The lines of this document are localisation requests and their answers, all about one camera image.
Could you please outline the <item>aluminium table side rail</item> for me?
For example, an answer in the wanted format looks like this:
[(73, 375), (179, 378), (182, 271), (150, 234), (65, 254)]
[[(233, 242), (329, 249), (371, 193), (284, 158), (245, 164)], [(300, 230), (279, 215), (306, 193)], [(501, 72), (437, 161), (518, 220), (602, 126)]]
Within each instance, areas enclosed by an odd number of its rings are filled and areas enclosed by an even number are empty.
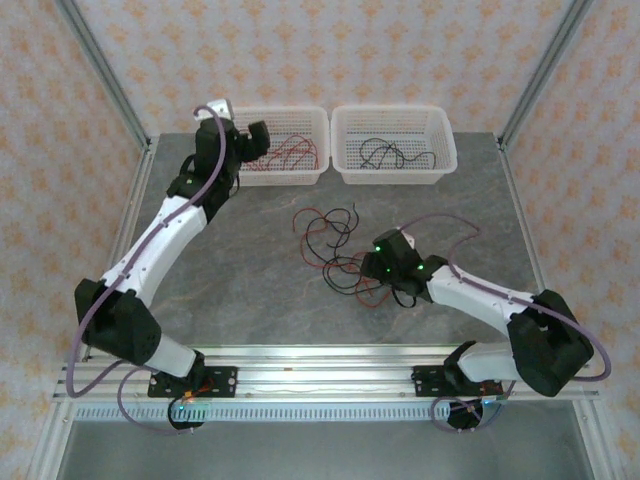
[(125, 202), (117, 234), (106, 265), (107, 269), (116, 265), (129, 251), (130, 245), (132, 244), (136, 221), (139, 216), (146, 186), (148, 184), (159, 139), (159, 136), (151, 137), (149, 144), (141, 153), (134, 176), (132, 177), (128, 197)]
[(516, 215), (518, 217), (519, 225), (522, 231), (522, 235), (524, 238), (524, 242), (526, 245), (529, 261), (533, 270), (533, 274), (535, 277), (536, 285), (539, 290), (544, 290), (547, 288), (545, 274), (541, 268), (541, 264), (537, 255), (536, 246), (534, 239), (531, 235), (531, 229), (529, 228), (529, 223), (526, 218), (526, 212), (521, 201), (521, 197), (517, 190), (516, 179), (513, 173), (513, 169), (509, 162), (508, 152), (506, 147), (501, 142), (500, 138), (496, 138), (496, 146), (498, 148), (498, 155), (503, 167), (505, 177), (507, 180), (507, 184), (509, 187), (509, 191), (512, 197), (512, 201), (514, 203), (514, 208), (516, 211)]

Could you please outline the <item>white perforated plastic basket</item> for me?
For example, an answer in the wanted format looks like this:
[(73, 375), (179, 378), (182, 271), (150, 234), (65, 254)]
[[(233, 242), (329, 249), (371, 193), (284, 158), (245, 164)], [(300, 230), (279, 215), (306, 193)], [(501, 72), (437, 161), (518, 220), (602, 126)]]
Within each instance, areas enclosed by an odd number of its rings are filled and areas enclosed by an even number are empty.
[(248, 125), (265, 121), (271, 147), (264, 170), (239, 172), (242, 186), (310, 186), (330, 164), (327, 112), (318, 106), (251, 106), (234, 110), (234, 124), (242, 133)]
[(330, 120), (333, 168), (347, 185), (433, 185), (458, 167), (437, 106), (345, 105)]

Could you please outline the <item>aluminium frame post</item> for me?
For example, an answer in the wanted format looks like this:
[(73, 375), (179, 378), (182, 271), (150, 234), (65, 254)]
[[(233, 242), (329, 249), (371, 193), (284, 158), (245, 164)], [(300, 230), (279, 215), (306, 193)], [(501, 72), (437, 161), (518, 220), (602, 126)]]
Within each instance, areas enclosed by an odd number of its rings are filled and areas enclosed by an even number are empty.
[(496, 137), (500, 151), (506, 152), (515, 141), (593, 2), (594, 0), (571, 0), (504, 128)]
[(91, 64), (107, 95), (114, 103), (125, 126), (136, 143), (146, 149), (151, 143), (139, 116), (135, 112), (120, 80), (96, 39), (76, 0), (53, 0), (64, 17), (80, 48)]

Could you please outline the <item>wide aluminium base rail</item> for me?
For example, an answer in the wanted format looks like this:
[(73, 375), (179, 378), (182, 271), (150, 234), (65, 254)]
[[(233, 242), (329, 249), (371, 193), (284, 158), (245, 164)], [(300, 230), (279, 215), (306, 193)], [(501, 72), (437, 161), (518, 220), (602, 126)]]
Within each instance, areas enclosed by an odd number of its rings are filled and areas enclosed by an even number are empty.
[[(238, 367), (237, 401), (249, 402), (408, 402), (416, 399), (412, 367), (441, 364), (453, 346), (427, 345), (231, 345), (197, 347), (206, 365)], [(74, 369), (74, 387), (90, 383), (114, 361), (92, 350)], [(132, 365), (120, 365), (78, 401), (115, 400), (118, 385)], [(149, 372), (136, 372), (123, 389), (125, 401), (147, 398)], [(599, 400), (602, 387), (570, 382), (546, 398), (518, 382), (511, 400)]]

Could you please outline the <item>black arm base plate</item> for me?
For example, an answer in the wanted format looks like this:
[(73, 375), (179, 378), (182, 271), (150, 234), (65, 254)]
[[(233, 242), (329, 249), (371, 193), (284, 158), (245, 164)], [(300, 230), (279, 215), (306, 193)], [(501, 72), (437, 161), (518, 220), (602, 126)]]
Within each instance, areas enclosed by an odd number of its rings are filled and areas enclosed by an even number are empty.
[(150, 398), (180, 398), (185, 391), (200, 387), (208, 378), (215, 381), (215, 393), (200, 398), (234, 398), (238, 368), (233, 366), (204, 366), (199, 373), (175, 377), (160, 372), (150, 378), (147, 395)]
[(417, 397), (479, 397), (481, 382), (469, 380), (457, 366), (418, 365), (411, 374)]

